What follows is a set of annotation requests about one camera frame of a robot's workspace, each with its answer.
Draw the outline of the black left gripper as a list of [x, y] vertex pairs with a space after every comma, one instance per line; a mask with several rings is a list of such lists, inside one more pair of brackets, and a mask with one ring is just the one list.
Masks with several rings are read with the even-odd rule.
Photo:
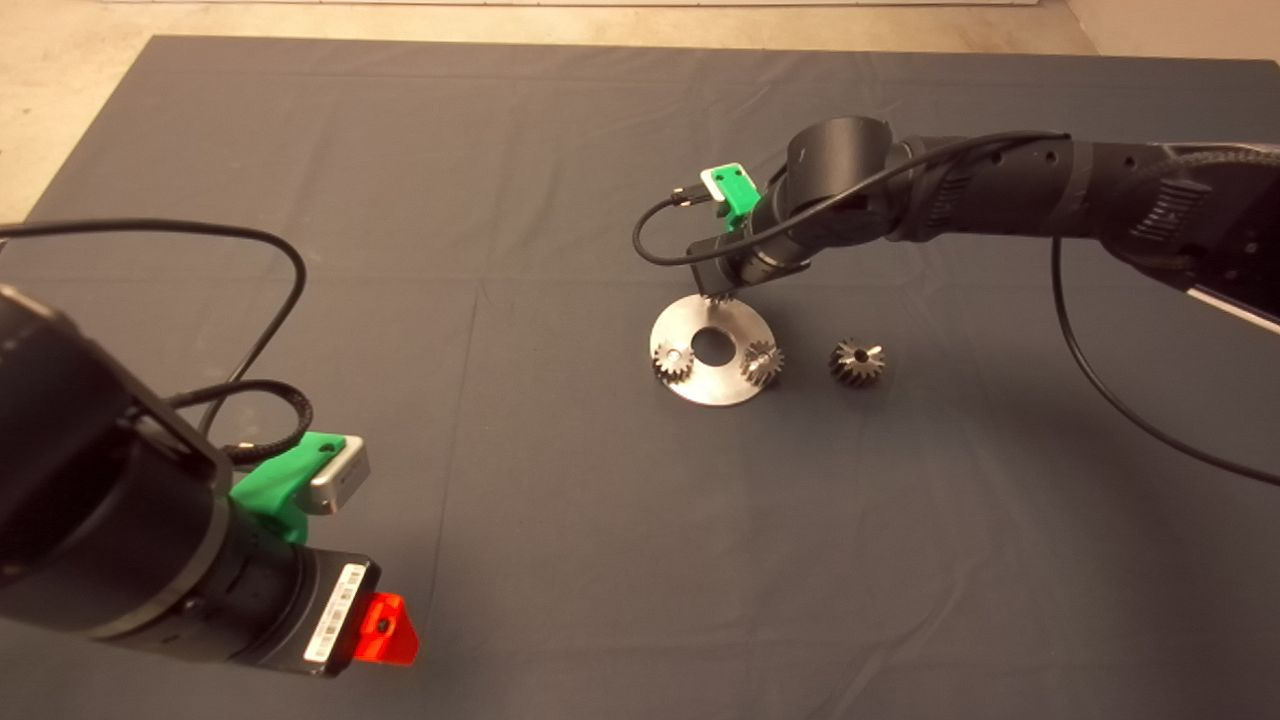
[[223, 550], [175, 611], [175, 656], [306, 676], [411, 666], [419, 634], [380, 579], [369, 556], [292, 543], [232, 505]]

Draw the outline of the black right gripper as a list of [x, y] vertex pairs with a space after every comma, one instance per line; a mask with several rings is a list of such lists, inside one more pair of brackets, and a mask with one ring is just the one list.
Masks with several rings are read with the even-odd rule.
[[[759, 227], [754, 220], [745, 219], [735, 231], [690, 243], [687, 255], [709, 254], [739, 241], [753, 240], [756, 231], [768, 231], [771, 225], [772, 222]], [[750, 249], [694, 263], [690, 269], [701, 296], [732, 296], [740, 290], [803, 272], [810, 263], [810, 249], [796, 243], [790, 234], [781, 234], [754, 243]]]

